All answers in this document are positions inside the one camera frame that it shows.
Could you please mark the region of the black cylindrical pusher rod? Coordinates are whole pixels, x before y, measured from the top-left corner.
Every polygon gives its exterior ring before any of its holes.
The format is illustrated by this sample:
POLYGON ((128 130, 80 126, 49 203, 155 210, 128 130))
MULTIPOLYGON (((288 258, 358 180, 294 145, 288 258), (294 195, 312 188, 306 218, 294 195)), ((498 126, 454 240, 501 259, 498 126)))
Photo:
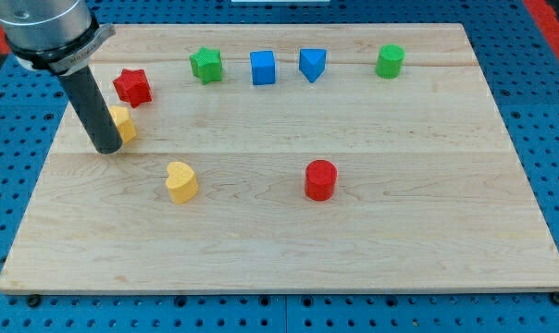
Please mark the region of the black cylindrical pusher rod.
POLYGON ((58 80, 94 149, 99 154, 115 153, 123 142, 91 70, 84 67, 58 80))

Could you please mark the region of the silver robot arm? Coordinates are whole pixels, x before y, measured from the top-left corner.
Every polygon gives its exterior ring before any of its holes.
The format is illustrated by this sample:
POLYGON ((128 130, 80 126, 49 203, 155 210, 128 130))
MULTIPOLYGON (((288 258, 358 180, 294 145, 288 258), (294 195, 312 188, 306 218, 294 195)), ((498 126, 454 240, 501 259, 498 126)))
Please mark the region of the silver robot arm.
POLYGON ((57 77, 95 150, 118 151, 122 138, 89 68, 115 27, 100 24, 84 0, 0 0, 0 25, 22 66, 57 77))

